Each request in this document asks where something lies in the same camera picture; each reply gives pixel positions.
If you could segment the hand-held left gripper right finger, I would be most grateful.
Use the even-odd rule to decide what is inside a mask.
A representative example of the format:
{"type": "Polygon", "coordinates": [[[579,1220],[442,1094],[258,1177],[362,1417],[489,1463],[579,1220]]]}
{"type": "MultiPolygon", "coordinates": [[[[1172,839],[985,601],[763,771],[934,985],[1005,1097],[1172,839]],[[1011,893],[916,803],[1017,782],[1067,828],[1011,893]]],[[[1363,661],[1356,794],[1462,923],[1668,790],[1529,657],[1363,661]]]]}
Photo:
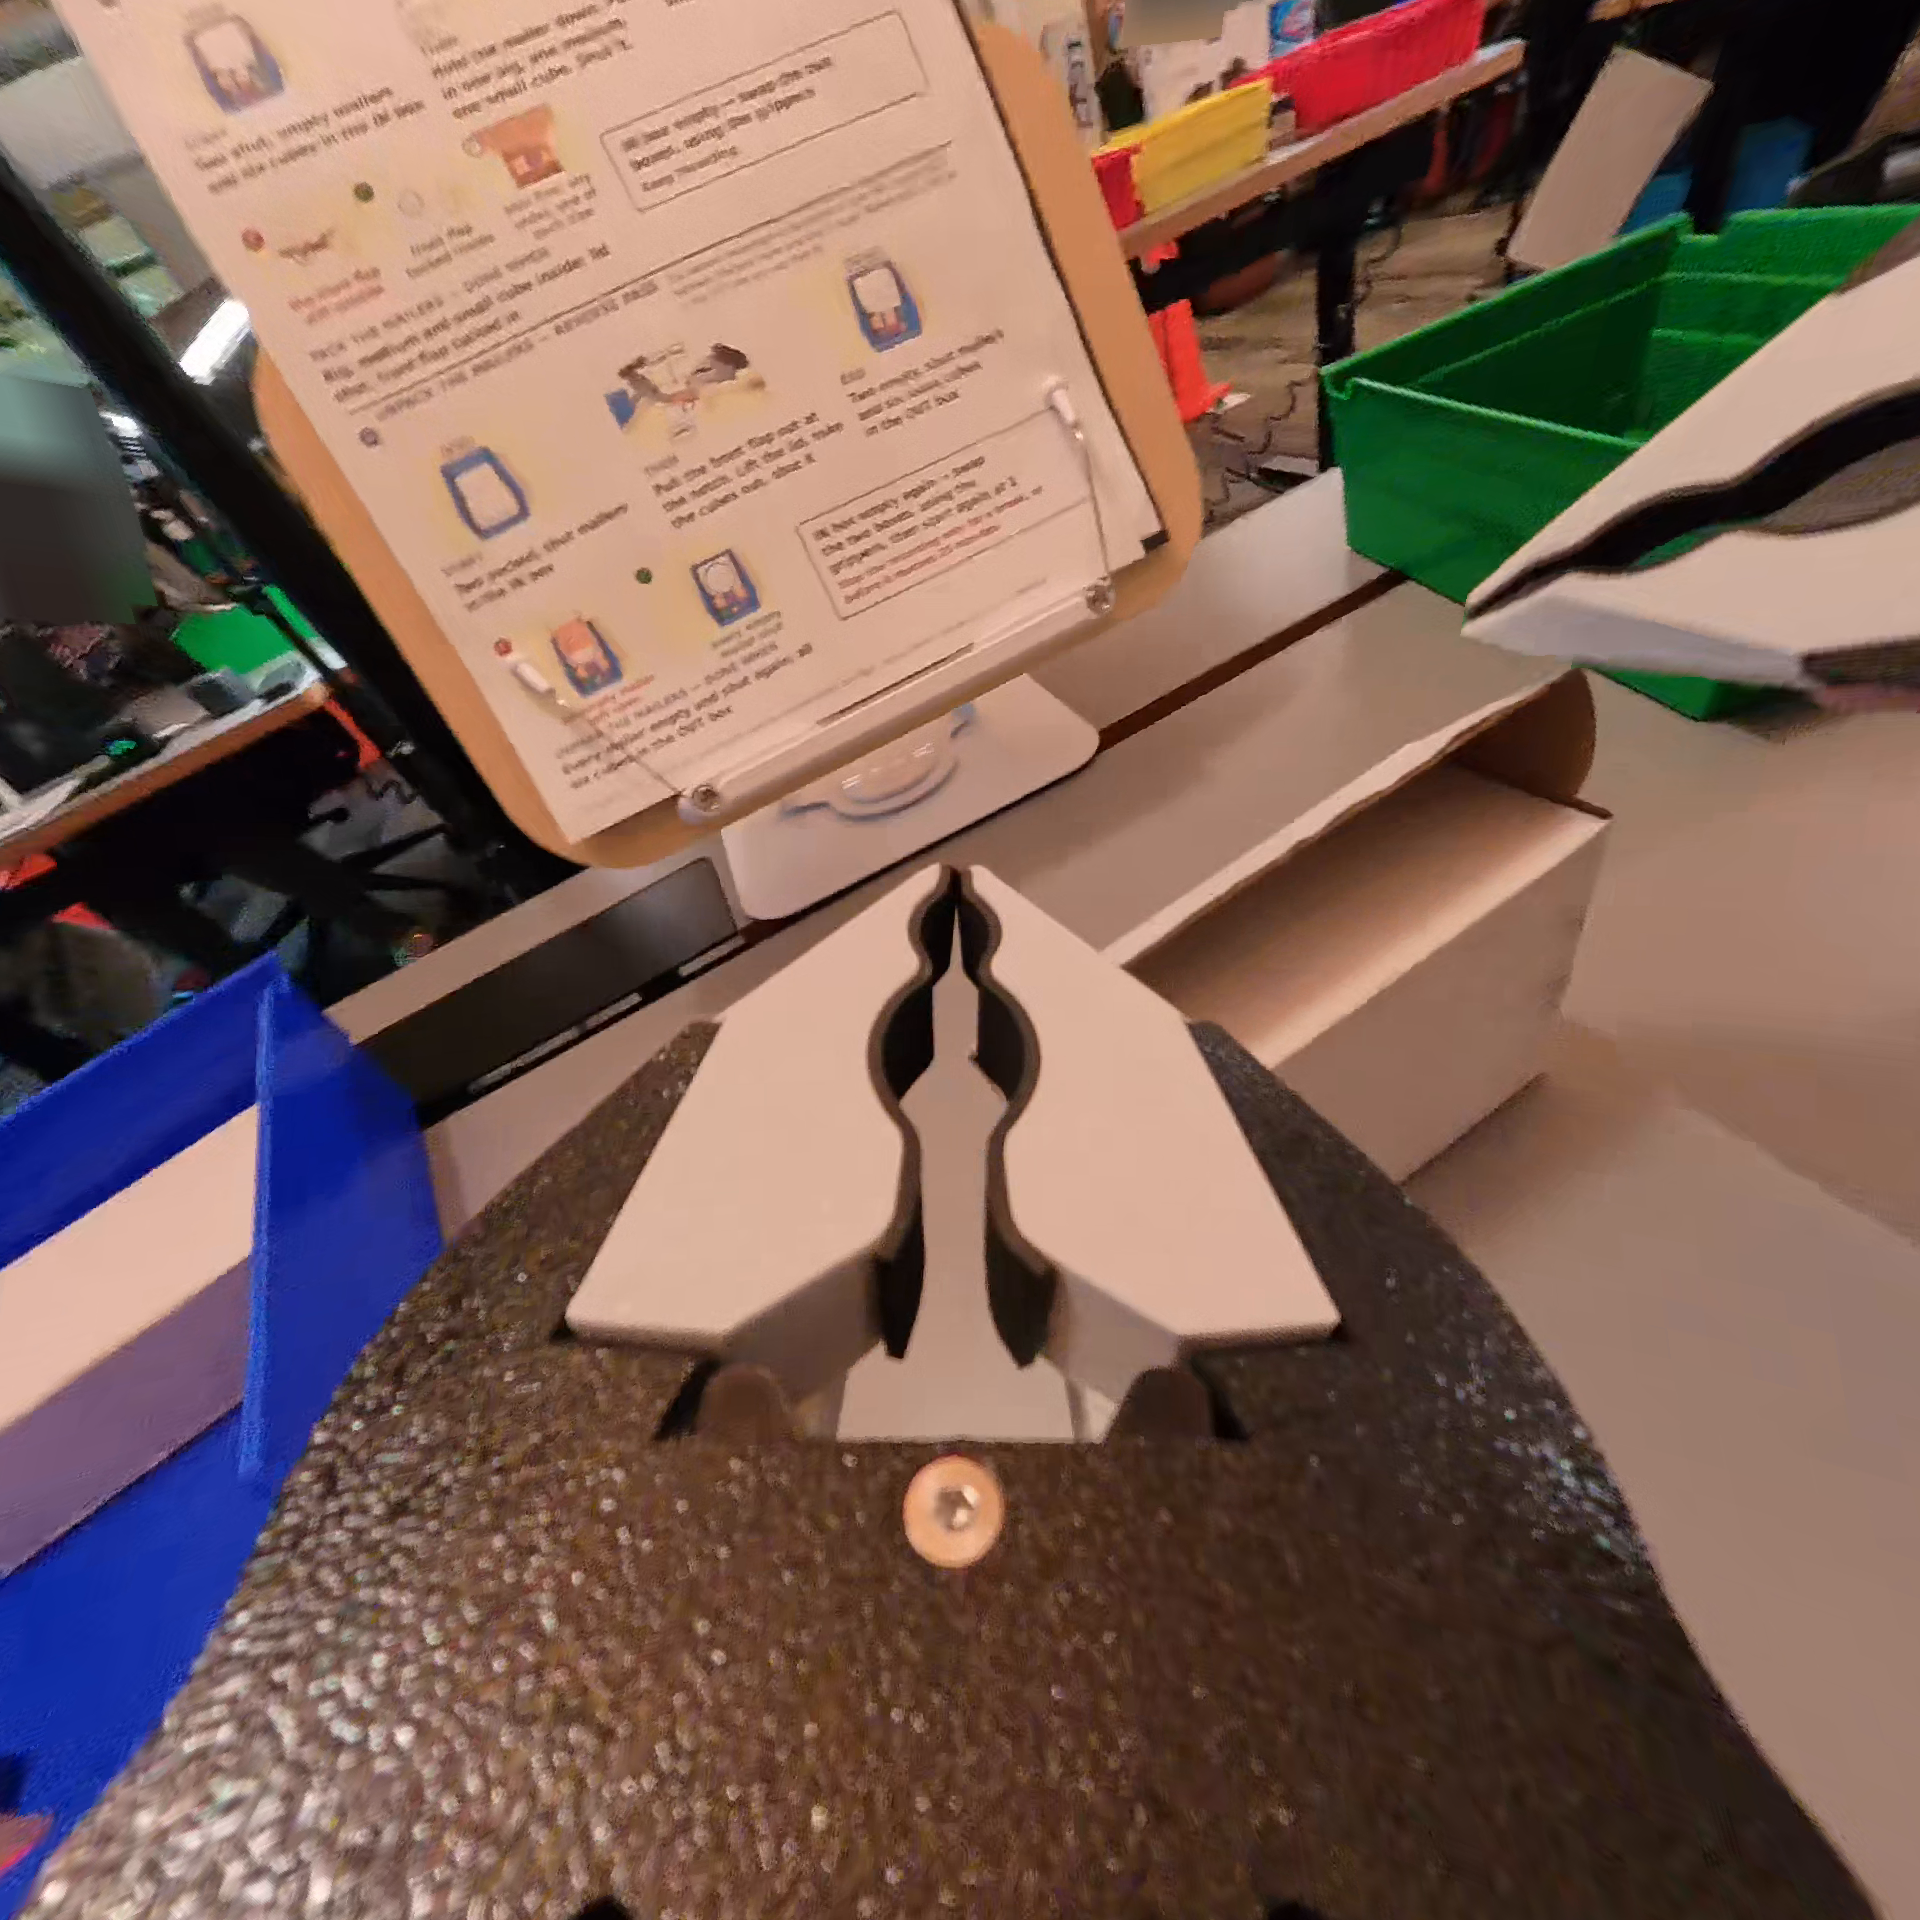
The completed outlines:
{"type": "Polygon", "coordinates": [[[1123,1404],[1196,1355],[1337,1332],[1185,1014],[981,867],[959,871],[959,954],[1002,1094],[982,1262],[1011,1361],[1123,1404]]]}

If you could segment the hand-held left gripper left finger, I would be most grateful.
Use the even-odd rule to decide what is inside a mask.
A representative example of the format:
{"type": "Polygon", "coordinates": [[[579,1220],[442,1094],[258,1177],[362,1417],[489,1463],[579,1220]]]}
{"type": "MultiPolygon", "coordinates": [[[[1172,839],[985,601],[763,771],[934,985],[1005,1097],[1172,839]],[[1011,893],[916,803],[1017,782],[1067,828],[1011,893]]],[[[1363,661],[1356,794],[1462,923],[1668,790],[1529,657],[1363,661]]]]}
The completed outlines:
{"type": "Polygon", "coordinates": [[[567,1303],[602,1348],[765,1379],[836,1434],[849,1379],[901,1357],[923,1277],[923,1147],[958,871],[893,886],[735,998],[567,1303]]]}

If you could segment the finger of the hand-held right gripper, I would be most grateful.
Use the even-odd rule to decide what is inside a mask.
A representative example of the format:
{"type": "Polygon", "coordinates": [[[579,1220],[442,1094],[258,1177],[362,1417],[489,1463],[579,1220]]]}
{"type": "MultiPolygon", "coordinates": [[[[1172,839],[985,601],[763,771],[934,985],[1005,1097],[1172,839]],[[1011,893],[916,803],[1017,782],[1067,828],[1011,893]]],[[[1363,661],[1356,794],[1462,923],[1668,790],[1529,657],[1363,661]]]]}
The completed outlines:
{"type": "Polygon", "coordinates": [[[1629,522],[1695,538],[1787,513],[1915,501],[1918,263],[1877,255],[1549,522],[1558,547],[1629,522]]]}
{"type": "Polygon", "coordinates": [[[1623,522],[1537,542],[1468,603],[1468,635],[1518,657],[1791,689],[1826,707],[1914,707],[1914,498],[1707,534],[1623,522]]]}

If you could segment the white cardboard mailer box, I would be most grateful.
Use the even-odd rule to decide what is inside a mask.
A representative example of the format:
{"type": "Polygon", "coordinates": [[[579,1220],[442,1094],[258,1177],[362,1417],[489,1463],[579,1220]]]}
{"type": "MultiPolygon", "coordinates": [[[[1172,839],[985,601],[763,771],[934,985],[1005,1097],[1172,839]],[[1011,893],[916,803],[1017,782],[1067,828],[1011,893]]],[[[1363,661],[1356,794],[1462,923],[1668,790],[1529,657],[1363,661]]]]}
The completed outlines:
{"type": "Polygon", "coordinates": [[[255,1141],[245,1108],[4,1269],[4,1575],[238,1411],[255,1141]]]}
{"type": "Polygon", "coordinates": [[[1404,1181],[1545,1068],[1611,815],[1570,669],[1385,755],[1106,955],[1404,1181]]]}

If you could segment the blue plastic bin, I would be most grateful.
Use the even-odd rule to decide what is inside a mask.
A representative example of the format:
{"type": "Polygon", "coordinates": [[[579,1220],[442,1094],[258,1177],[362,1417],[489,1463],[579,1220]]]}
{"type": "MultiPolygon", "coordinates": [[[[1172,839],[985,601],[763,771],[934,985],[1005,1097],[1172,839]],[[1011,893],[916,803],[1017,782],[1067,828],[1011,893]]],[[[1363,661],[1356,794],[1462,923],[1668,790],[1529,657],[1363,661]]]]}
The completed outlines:
{"type": "Polygon", "coordinates": [[[412,1097],[265,957],[4,1117],[4,1269],[245,1108],[238,1411],[4,1575],[4,1811],[55,1821],[4,1914],[158,1726],[334,1390],[442,1252],[412,1097]]]}

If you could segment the green plastic bin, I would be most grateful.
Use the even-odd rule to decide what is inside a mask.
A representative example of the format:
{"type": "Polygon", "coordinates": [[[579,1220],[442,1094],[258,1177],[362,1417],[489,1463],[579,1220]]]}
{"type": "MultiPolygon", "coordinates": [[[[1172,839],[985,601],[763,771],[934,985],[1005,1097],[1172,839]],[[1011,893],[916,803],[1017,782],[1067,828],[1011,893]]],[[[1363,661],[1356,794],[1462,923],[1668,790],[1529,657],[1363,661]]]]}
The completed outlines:
{"type": "Polygon", "coordinates": [[[1877,255],[1915,207],[1629,233],[1323,378],[1351,548],[1465,607],[1549,522],[1877,255]]]}

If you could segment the grey flat board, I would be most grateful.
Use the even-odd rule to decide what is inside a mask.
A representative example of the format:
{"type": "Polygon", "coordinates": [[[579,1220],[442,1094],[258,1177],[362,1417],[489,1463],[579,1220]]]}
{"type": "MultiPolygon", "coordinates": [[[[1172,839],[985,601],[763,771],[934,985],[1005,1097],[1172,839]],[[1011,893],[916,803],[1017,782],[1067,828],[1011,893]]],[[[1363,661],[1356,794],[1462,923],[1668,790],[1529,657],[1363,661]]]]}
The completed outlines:
{"type": "Polygon", "coordinates": [[[1532,189],[1503,266],[1532,276],[1607,250],[1710,97],[1710,77],[1614,47],[1532,189]]]}

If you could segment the metal page holder clip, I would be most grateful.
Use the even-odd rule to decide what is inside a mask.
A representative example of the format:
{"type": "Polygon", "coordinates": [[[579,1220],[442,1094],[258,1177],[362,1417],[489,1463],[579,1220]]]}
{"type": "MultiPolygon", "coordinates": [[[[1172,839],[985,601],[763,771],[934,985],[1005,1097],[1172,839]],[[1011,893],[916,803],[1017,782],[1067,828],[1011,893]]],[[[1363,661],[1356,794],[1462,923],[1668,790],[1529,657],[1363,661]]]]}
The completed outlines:
{"type": "Polygon", "coordinates": [[[1071,453],[1079,461],[1086,482],[1086,501],[1089,515],[1092,524],[1092,540],[1095,540],[1095,575],[1089,582],[1086,601],[1092,617],[1103,617],[1114,613],[1115,605],[1115,585],[1114,585],[1114,553],[1106,532],[1106,517],[1103,502],[1098,481],[1098,461],[1092,453],[1092,441],[1089,437],[1089,428],[1076,409],[1071,397],[1071,386],[1066,378],[1051,374],[1044,386],[1044,405],[1051,411],[1053,421],[1067,434],[1071,453]]]}
{"type": "Polygon", "coordinates": [[[620,741],[610,732],[602,727],[602,722],[593,716],[593,709],[586,703],[570,703],[557,686],[545,676],[525,657],[519,657],[509,650],[506,657],[497,661],[537,703],[549,709],[557,716],[565,725],[573,725],[588,734],[593,742],[599,746],[604,758],[612,765],[626,765],[644,777],[649,777],[663,794],[671,795],[681,811],[691,811],[692,819],[710,819],[722,807],[722,795],[718,788],[706,783],[669,783],[666,780],[666,771],[653,765],[644,758],[631,742],[620,741]]]}

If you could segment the white stand base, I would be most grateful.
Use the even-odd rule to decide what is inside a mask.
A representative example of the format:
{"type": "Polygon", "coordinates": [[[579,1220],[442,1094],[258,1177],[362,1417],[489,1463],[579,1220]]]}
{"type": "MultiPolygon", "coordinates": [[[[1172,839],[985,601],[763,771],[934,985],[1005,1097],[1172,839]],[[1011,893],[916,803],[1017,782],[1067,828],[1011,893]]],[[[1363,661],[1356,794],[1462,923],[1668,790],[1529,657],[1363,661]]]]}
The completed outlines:
{"type": "Polygon", "coordinates": [[[1098,730],[1013,678],[722,829],[746,921],[790,921],[1076,775],[1098,730]]]}

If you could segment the wooden workbench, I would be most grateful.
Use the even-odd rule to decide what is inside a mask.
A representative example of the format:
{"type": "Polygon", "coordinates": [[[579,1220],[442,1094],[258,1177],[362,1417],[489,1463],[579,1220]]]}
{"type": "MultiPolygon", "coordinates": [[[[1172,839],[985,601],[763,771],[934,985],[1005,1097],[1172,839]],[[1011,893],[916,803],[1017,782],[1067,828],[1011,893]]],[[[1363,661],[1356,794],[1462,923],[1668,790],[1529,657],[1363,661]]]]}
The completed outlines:
{"type": "Polygon", "coordinates": [[[1351,115],[1331,127],[1301,135],[1271,149],[1254,165],[1196,187],[1191,195],[1149,211],[1140,221],[1118,233],[1127,260],[1174,246],[1186,233],[1231,214],[1237,207],[1262,202],[1297,182],[1309,180],[1331,165],[1346,159],[1405,127],[1431,122],[1439,110],[1474,97],[1521,74],[1527,42],[1521,37],[1482,45],[1471,59],[1409,86],[1395,99],[1351,115]]]}

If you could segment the red plastic bin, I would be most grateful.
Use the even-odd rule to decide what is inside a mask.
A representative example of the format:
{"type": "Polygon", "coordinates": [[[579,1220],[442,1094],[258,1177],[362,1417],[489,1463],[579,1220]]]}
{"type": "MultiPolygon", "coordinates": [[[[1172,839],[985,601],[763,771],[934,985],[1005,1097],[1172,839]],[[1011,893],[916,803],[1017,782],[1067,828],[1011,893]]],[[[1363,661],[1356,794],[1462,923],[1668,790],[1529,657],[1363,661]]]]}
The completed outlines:
{"type": "Polygon", "coordinates": [[[1291,106],[1297,132],[1319,135],[1471,62],[1483,18],[1483,2],[1385,7],[1253,67],[1237,85],[1269,85],[1276,102],[1291,106]]]}

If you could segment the yellow plastic bin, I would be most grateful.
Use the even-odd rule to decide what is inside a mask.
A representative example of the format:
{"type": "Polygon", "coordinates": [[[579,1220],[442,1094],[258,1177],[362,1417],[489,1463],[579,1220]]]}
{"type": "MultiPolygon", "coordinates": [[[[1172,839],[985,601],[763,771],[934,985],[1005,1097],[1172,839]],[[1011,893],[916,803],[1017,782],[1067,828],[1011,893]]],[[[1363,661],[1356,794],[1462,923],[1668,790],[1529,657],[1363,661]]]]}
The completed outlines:
{"type": "Polygon", "coordinates": [[[1121,225],[1163,212],[1205,187],[1258,167],[1269,153],[1276,106],[1265,67],[1140,127],[1121,132],[1095,153],[1101,189],[1121,191],[1121,225]]]}

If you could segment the black metal pole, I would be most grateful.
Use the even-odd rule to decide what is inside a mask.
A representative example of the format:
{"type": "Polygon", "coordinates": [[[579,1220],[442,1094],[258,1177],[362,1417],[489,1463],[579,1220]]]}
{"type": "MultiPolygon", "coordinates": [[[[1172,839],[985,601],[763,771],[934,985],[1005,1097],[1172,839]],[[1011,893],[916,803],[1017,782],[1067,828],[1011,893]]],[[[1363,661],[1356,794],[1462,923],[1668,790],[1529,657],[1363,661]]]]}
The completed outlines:
{"type": "Polygon", "coordinates": [[[155,330],[110,289],[106,273],[60,228],[10,159],[3,163],[3,255],[87,370],[150,429],[268,582],[281,588],[343,659],[343,668],[326,676],[335,700],[442,815],[462,852],[511,892],[550,879],[547,857],[492,801],[399,659],[393,635],[305,507],[219,419],[155,330]]]}

